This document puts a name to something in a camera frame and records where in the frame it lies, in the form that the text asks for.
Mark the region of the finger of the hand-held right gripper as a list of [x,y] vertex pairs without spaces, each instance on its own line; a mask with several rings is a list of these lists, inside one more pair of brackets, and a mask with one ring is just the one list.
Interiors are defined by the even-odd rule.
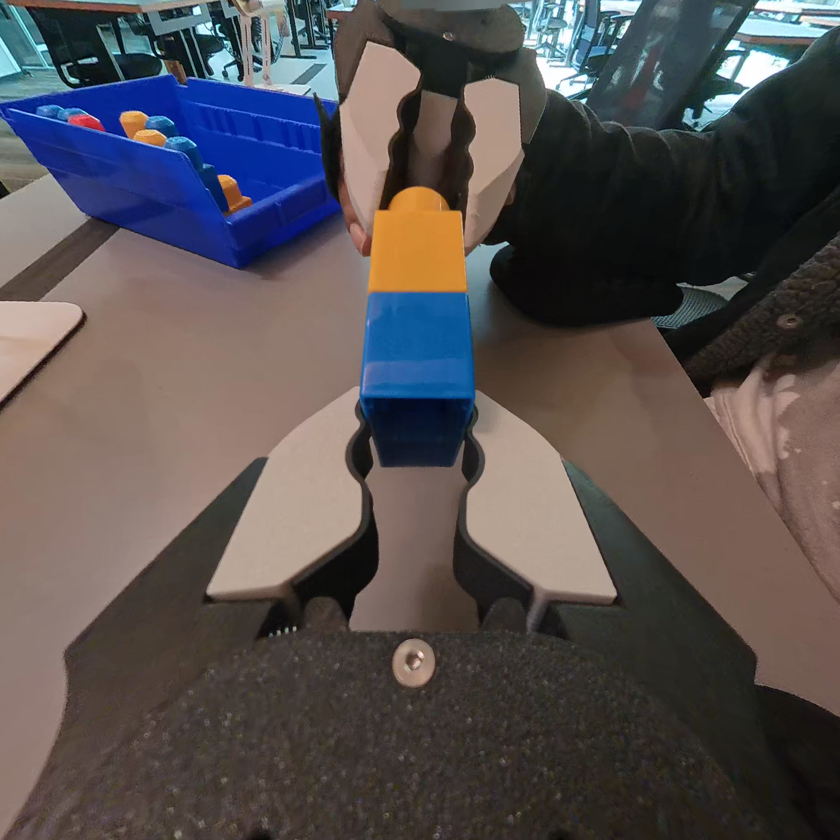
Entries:
[[347,98],[340,105],[343,180],[363,227],[403,188],[406,127],[421,73],[393,47],[368,41]]
[[497,78],[470,82],[464,105],[475,128],[467,146],[472,169],[467,182],[464,245],[478,246],[506,205],[524,153],[519,88]]

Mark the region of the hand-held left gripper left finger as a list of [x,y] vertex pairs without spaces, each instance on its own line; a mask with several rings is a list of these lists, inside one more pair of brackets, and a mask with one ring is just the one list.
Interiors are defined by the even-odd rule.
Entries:
[[328,597],[351,618],[379,564],[371,430],[360,388],[311,415],[262,466],[207,588],[214,602],[273,601],[301,613]]

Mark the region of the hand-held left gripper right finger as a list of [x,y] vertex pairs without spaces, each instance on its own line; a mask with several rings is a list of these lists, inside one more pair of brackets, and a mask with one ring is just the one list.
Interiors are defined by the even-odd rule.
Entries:
[[483,392],[462,471],[454,572],[482,611],[500,599],[526,614],[552,602],[614,603],[616,587],[560,453]]

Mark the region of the yellow single-stud block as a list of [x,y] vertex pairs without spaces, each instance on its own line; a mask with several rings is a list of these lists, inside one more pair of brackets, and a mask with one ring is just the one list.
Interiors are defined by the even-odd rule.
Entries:
[[374,214],[367,291],[467,293],[463,218],[425,186]]

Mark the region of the blue two-stud block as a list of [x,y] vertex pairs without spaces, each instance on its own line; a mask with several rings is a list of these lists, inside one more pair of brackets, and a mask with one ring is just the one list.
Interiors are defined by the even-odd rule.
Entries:
[[384,468],[450,467],[473,415],[469,296],[372,292],[360,407]]

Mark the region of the blue plastic bin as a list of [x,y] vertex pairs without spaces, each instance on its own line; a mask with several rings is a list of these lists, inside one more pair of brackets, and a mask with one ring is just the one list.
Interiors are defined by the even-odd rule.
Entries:
[[[226,217],[184,154],[129,140],[124,111],[171,119],[253,205]],[[340,206],[311,97],[170,75],[2,104],[3,119],[86,215],[243,268]]]

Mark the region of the heap of joined block pairs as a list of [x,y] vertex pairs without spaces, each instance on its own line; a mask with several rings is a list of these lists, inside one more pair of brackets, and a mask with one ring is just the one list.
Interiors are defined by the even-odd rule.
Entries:
[[[35,114],[46,119],[105,132],[98,118],[78,108],[62,108],[49,103],[37,106]],[[196,144],[178,133],[171,119],[163,115],[149,116],[142,111],[131,110],[121,112],[119,122],[129,140],[185,154],[223,215],[230,216],[253,205],[253,200],[241,192],[235,178],[218,174],[215,167],[204,160]]]

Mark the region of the person's right hand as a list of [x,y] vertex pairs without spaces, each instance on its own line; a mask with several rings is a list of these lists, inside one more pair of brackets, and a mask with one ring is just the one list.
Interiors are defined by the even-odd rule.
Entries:
[[344,182],[343,174],[339,175],[338,195],[339,204],[342,208],[343,220],[353,242],[353,246],[362,257],[369,258],[371,255],[371,236],[367,234],[354,210],[347,185]]

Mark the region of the grey wood-edged table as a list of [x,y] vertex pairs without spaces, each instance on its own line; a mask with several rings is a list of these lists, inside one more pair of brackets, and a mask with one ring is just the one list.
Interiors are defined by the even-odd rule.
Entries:
[[296,57],[291,42],[285,40],[270,67],[267,89],[260,86],[258,70],[255,70],[253,87],[237,78],[238,73],[232,68],[227,80],[220,74],[207,79],[188,78],[185,85],[176,85],[175,92],[195,102],[251,112],[278,109],[282,96],[287,96],[292,105],[302,105],[314,97],[323,103],[336,102],[339,98],[333,58],[326,45],[303,49],[301,56]]

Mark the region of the pale wooden board stand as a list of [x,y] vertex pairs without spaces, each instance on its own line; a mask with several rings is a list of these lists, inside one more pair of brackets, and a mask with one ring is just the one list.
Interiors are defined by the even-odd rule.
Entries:
[[240,59],[243,81],[247,88],[283,92],[297,96],[308,95],[311,86],[305,83],[278,83],[273,81],[274,65],[271,26],[280,37],[298,36],[297,22],[291,2],[233,1],[238,13]]

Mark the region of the black mesh office chair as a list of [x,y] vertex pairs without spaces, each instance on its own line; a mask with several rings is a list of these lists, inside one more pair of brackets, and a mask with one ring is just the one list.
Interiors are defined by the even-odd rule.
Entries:
[[754,1],[644,1],[585,98],[602,122],[681,129]]

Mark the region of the pale grey garment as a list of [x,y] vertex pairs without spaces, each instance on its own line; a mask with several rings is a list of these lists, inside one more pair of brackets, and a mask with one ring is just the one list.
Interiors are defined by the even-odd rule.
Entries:
[[706,404],[838,602],[838,357],[769,355],[718,380]]

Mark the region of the wood-edged office table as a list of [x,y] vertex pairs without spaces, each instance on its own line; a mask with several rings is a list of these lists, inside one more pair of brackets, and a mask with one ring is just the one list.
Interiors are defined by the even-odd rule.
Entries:
[[742,45],[749,54],[760,51],[794,63],[831,28],[838,19],[811,18],[811,22],[792,24],[761,17],[747,17],[731,40]]
[[128,53],[147,53],[162,61],[161,73],[181,70],[187,77],[206,78],[196,35],[199,25],[209,22],[209,16],[198,1],[2,2],[3,10],[23,9],[29,15],[27,7],[115,15],[119,19],[115,29],[100,28],[112,52],[122,48]]

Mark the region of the dark fleece jacket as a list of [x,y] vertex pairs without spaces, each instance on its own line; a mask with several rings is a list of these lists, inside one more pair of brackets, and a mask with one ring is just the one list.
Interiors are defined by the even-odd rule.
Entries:
[[839,235],[761,297],[748,291],[666,337],[695,385],[706,387],[769,354],[798,350],[838,331]]

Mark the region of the white document stand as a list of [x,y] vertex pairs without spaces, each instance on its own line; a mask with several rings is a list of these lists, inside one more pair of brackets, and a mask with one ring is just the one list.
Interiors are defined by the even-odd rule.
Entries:
[[1,302],[1,406],[79,330],[85,317],[71,302]]

